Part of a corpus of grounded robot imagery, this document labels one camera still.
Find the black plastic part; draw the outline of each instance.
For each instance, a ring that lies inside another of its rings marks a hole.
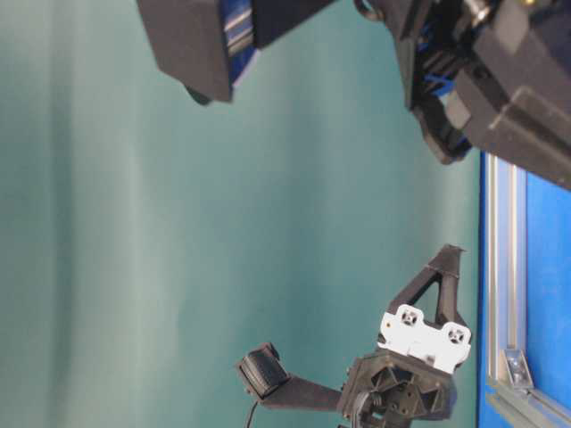
[[[248,383],[263,399],[290,379],[272,348],[271,344],[262,345],[246,355],[240,365]]]
[[[335,412],[341,392],[287,374],[271,343],[262,344],[236,364],[246,389],[267,408]]]
[[[159,68],[202,96],[232,99],[220,0],[137,0]]]
[[[414,305],[433,284],[438,284],[434,325],[442,327],[448,322],[466,325],[457,309],[461,253],[459,247],[444,245],[436,257],[391,301],[387,311],[396,314],[400,305]]]
[[[185,86],[186,91],[188,94],[200,105],[208,105],[212,102],[212,100],[206,96],[201,94],[200,92],[196,92],[192,87]]]
[[[378,350],[355,360],[337,411],[355,428],[406,428],[414,419],[449,418],[455,400],[450,374],[415,358]]]
[[[268,46],[335,0],[252,0],[254,44]]]
[[[471,118],[462,129],[486,152],[571,190],[571,3],[503,0],[474,49],[488,70],[456,82]]]

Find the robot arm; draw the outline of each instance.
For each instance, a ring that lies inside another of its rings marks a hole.
[[[137,1],[159,67],[205,104],[231,101],[257,50],[335,0]],[[405,105],[440,162],[475,146],[571,189],[570,2],[353,2],[391,32]]]
[[[287,373],[271,343],[236,365],[246,390],[267,408],[338,412],[352,428],[408,428],[415,419],[449,418],[452,375],[468,358],[471,339],[456,308],[460,252],[444,246],[391,302],[377,350],[355,359],[341,391]],[[436,320],[429,322],[411,305],[432,284],[440,292]]]

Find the white mounting plate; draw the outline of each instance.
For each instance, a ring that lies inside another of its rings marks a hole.
[[[453,374],[470,354],[472,333],[464,325],[446,323],[442,330],[425,324],[422,310],[400,305],[396,315],[385,312],[381,321],[385,343],[379,348],[421,359],[429,366]]]

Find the black 3d-printed part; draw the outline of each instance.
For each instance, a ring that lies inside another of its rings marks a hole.
[[[159,68],[204,99],[231,101],[220,0],[137,0]]]

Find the blue component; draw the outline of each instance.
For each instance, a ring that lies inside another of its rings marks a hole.
[[[425,76],[425,81],[436,82],[436,83],[442,84],[442,86],[440,88],[436,89],[433,92],[433,95],[436,95],[438,97],[447,95],[454,90],[454,81],[450,80],[449,78],[442,78],[442,77],[436,76],[434,74],[427,74]]]
[[[224,0],[222,11],[224,12],[224,22],[228,24],[241,14],[252,9],[250,0]],[[232,39],[253,26],[252,18],[244,20],[239,25],[227,31],[227,39]],[[238,78],[242,76],[244,70],[253,59],[256,50],[253,46],[247,47],[241,53],[230,59],[230,81],[234,85]]]
[[[527,175],[527,358],[535,386],[571,408],[571,192]]]

